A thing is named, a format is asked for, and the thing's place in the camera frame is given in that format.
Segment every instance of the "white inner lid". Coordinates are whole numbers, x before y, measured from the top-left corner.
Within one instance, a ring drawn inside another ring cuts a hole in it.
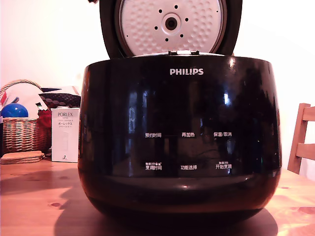
[[[177,23],[175,28],[169,29],[170,20]],[[121,34],[135,56],[177,50],[211,53],[222,28],[221,0],[122,0]]]

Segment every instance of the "white box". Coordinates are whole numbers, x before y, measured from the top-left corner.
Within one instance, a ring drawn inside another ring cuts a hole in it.
[[[80,108],[52,111],[52,161],[78,162]]]

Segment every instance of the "woven basket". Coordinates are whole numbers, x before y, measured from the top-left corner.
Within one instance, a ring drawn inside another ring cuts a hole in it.
[[[9,87],[27,83],[41,89],[29,80],[17,80],[5,85],[0,90],[0,98]],[[43,127],[36,118],[4,118],[3,119],[3,154],[22,151],[42,151],[51,147],[51,127]]]

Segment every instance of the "cork coaster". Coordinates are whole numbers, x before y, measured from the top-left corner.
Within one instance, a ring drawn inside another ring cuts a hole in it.
[[[43,156],[41,151],[7,153],[1,158],[1,164],[33,163],[40,161]]]
[[[34,163],[40,161],[41,158],[30,158],[30,159],[22,159],[22,160],[15,160],[15,161],[6,161],[1,160],[2,165],[10,165],[10,164],[23,164],[23,163]]]

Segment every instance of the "rice cooker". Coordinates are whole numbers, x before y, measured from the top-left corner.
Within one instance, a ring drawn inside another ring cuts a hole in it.
[[[236,57],[241,0],[99,3],[109,60],[87,66],[78,170],[119,219],[241,220],[282,166],[272,65]]]

